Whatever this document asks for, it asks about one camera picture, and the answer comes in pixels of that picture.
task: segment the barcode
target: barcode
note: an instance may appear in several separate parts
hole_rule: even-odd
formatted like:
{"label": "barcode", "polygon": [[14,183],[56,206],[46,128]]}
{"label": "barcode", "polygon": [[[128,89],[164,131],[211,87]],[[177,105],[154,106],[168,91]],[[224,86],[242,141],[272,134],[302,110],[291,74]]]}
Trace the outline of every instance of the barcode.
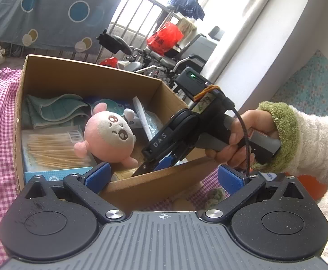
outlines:
{"label": "barcode", "polygon": [[80,134],[80,132],[78,130],[68,131],[68,134],[69,134],[70,140],[73,144],[83,141],[82,135]]}

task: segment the pink checkered cloth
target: pink checkered cloth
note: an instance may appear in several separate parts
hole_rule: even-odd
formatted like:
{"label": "pink checkered cloth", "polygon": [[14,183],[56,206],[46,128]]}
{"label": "pink checkered cloth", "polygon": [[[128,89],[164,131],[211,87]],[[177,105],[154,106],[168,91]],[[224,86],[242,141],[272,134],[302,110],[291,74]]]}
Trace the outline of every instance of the pink checkered cloth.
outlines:
{"label": "pink checkered cloth", "polygon": [[[14,102],[19,87],[21,70],[4,68],[0,70],[0,221],[9,206],[16,198],[16,177],[13,164],[13,123]],[[210,189],[220,187],[218,170],[213,171],[202,180],[203,186],[188,198],[197,210],[204,209],[207,193]],[[172,207],[169,199],[151,206],[152,211],[170,211]],[[0,242],[0,265],[7,255]]]}

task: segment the green cuff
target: green cuff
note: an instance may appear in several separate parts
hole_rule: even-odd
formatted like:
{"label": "green cuff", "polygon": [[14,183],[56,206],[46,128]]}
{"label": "green cuff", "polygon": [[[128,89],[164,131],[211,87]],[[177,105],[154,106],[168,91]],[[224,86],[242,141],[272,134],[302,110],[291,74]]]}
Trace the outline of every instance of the green cuff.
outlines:
{"label": "green cuff", "polygon": [[278,129],[281,148],[268,163],[256,163],[252,168],[261,172],[283,172],[294,158],[299,145],[299,127],[294,111],[286,103],[264,101],[259,104],[259,110],[267,111],[273,117]]}

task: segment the hand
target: hand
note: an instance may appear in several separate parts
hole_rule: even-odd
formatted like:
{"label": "hand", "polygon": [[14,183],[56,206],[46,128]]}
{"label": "hand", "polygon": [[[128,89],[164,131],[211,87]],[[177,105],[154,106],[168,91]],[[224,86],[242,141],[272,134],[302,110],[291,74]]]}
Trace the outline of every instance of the hand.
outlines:
{"label": "hand", "polygon": [[[273,118],[269,112],[263,110],[249,110],[242,116],[247,129],[253,128],[272,138],[279,139],[278,130]],[[235,119],[231,125],[231,135],[229,144],[222,151],[206,150],[205,153],[210,158],[215,158],[219,163],[227,163],[229,166],[241,169],[246,168],[245,146],[238,149],[239,141],[244,137],[243,129],[238,119]],[[250,155],[250,165],[254,162],[255,155]]]}

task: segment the metal screw head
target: metal screw head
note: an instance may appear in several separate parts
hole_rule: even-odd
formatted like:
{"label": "metal screw head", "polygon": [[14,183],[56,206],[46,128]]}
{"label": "metal screw head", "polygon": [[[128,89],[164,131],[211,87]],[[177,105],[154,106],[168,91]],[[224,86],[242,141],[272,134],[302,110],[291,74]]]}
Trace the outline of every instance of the metal screw head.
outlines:
{"label": "metal screw head", "polygon": [[205,212],[205,215],[209,218],[219,218],[223,216],[223,212],[218,209],[210,209]]}
{"label": "metal screw head", "polygon": [[117,209],[113,209],[113,210],[109,210],[105,216],[109,219],[118,219],[120,217],[123,217],[124,212],[121,210],[117,210]]}

